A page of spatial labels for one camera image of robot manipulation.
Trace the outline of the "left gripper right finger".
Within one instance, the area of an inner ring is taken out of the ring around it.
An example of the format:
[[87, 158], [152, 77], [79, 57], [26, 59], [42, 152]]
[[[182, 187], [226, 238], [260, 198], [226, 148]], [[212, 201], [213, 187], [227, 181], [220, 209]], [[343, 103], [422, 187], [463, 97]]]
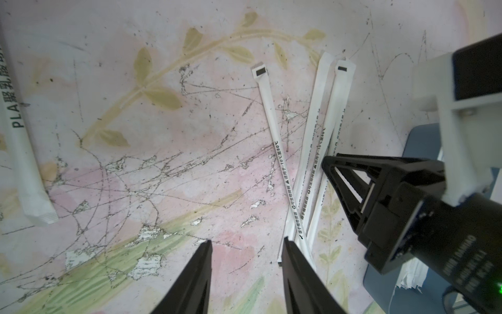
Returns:
[[282, 248], [286, 310], [294, 314], [344, 313], [297, 245], [288, 238]]

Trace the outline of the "blue plastic storage tray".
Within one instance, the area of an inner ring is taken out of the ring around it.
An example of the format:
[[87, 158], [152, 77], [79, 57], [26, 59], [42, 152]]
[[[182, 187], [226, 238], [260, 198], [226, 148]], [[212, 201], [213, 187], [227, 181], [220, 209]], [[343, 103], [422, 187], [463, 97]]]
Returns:
[[457, 207], [423, 194], [422, 172], [387, 173], [390, 186], [376, 196], [366, 226], [369, 254], [391, 247], [404, 214], [422, 215], [416, 225], [415, 251], [427, 265], [426, 277], [410, 289], [397, 283], [400, 269], [380, 274], [370, 266], [363, 284], [387, 313], [450, 313], [458, 295], [480, 313], [501, 312], [501, 205], [481, 194]]

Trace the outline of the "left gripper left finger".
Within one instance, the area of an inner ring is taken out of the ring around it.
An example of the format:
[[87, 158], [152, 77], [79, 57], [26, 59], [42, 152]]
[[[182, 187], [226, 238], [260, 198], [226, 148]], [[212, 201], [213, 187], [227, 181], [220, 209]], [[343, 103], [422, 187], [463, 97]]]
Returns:
[[203, 242], [193, 254], [169, 292], [152, 310], [158, 313], [200, 313], [208, 312], [210, 283], [212, 275], [211, 240]]

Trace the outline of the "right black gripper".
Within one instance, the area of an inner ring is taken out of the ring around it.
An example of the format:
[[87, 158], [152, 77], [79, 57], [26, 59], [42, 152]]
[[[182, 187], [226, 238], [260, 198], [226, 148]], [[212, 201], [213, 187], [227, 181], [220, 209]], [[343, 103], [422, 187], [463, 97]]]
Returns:
[[386, 273], [416, 257], [481, 313], [501, 312], [501, 206], [482, 194], [451, 206], [436, 160], [325, 156], [322, 169], [366, 260]]

